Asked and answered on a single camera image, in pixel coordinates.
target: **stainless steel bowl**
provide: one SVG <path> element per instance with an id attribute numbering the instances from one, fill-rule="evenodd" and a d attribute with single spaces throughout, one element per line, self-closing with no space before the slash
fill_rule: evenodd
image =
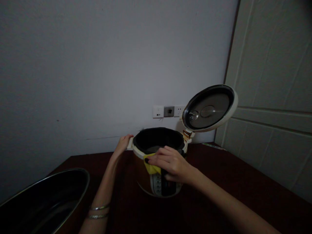
<path id="1" fill-rule="evenodd" d="M 82 200 L 85 169 L 66 170 L 25 188 L 0 206 L 0 233 L 56 233 Z"/>

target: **wall stain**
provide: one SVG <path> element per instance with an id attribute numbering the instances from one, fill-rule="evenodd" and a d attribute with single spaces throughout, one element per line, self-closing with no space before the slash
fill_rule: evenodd
<path id="1" fill-rule="evenodd" d="M 106 139 L 106 138 L 114 138 L 114 137 L 121 137 L 121 136 L 105 136 L 105 137 L 98 137 L 98 138 L 87 138 L 86 140 L 99 140 L 99 139 Z"/>
<path id="2" fill-rule="evenodd" d="M 137 130 L 137 132 L 141 132 L 142 130 L 144 130 L 144 128 L 141 128 L 140 130 Z"/>

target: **white door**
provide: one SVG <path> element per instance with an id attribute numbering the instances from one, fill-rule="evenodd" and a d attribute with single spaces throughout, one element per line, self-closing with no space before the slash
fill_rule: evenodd
<path id="1" fill-rule="evenodd" d="M 310 7 L 240 1 L 225 82 L 239 107 L 215 142 L 312 203 Z"/>

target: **electrical outlet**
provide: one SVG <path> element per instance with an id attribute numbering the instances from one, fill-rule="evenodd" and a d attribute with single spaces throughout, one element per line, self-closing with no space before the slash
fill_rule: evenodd
<path id="1" fill-rule="evenodd" d="M 153 106 L 153 118 L 163 118 L 163 106 Z"/>
<path id="2" fill-rule="evenodd" d="M 185 106 L 175 106 L 174 117 L 180 117 L 180 115 L 183 113 L 184 109 L 185 109 Z"/>

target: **inner pot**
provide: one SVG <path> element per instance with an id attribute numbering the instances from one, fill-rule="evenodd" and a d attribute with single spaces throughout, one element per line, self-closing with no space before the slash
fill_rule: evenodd
<path id="1" fill-rule="evenodd" d="M 184 140 L 182 134 L 178 131 L 165 127 L 157 127 L 140 131 L 134 137 L 133 145 L 144 154 L 151 154 L 164 146 L 181 150 L 184 147 Z"/>

